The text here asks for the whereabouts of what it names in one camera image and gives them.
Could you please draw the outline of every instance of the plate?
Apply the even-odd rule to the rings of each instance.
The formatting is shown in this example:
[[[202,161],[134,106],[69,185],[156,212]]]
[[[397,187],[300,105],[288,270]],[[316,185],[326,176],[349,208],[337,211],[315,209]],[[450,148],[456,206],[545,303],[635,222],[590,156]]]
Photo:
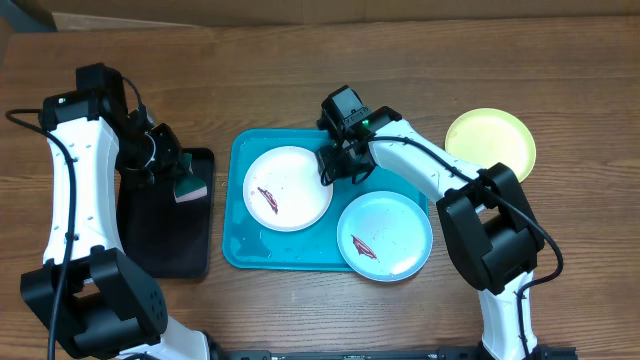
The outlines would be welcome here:
[[[451,124],[445,150],[462,160],[489,168],[501,162],[522,182],[536,162],[536,144],[527,127],[498,109],[468,111]]]
[[[347,206],[338,221],[338,247],[360,275],[391,282],[408,278],[429,258],[433,231],[424,211],[406,196],[375,191]]]
[[[322,186],[313,152],[282,146],[251,164],[242,196],[253,218],[276,231],[304,229],[322,217],[333,196],[333,184]]]

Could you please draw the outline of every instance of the black bracket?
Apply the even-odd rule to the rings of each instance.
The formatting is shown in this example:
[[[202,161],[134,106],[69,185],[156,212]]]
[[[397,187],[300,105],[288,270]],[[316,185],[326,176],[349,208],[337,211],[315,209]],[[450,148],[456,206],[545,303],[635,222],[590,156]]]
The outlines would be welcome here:
[[[509,281],[537,266],[544,239],[485,192],[489,188],[535,221],[513,171],[498,163],[478,173],[476,181],[448,191],[436,207],[449,257],[460,275],[477,290],[499,294]],[[498,206],[499,214],[483,224],[476,213],[479,206]]]
[[[47,262],[22,275],[24,302],[49,329],[61,265]],[[56,340],[72,357],[111,359],[138,345],[154,345],[167,328],[168,315],[158,283],[118,249],[91,249],[91,255],[69,264]],[[78,294],[92,279],[99,292]]]
[[[575,348],[538,345],[532,360],[578,360]],[[448,346],[433,351],[348,351],[276,354],[269,351],[232,351],[228,360],[494,360],[482,343],[478,346]]]

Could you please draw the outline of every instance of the yellow plate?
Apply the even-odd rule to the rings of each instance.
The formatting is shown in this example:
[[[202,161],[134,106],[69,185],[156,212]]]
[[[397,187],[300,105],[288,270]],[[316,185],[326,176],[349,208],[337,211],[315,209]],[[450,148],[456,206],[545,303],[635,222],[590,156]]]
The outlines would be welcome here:
[[[489,168],[501,162],[522,182],[536,162],[536,144],[515,116],[498,109],[468,111],[451,124],[445,150],[462,160]]]

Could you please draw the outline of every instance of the black tray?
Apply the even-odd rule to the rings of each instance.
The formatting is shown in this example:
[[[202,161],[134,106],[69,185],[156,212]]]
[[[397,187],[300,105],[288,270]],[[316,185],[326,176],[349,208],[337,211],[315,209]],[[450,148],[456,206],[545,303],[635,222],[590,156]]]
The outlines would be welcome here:
[[[125,191],[120,184],[116,217],[125,254],[155,278],[199,278],[209,271],[213,209],[213,152],[184,149],[193,155],[193,174],[207,183],[207,196],[176,203],[173,184]]]

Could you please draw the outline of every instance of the white plate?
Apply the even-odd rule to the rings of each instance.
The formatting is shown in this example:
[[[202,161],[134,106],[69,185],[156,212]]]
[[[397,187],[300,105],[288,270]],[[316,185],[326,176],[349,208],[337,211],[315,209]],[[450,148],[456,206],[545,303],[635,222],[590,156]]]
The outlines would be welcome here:
[[[277,231],[296,231],[324,215],[333,185],[320,183],[313,152],[283,146],[267,151],[251,164],[242,196],[249,213],[260,224]]]

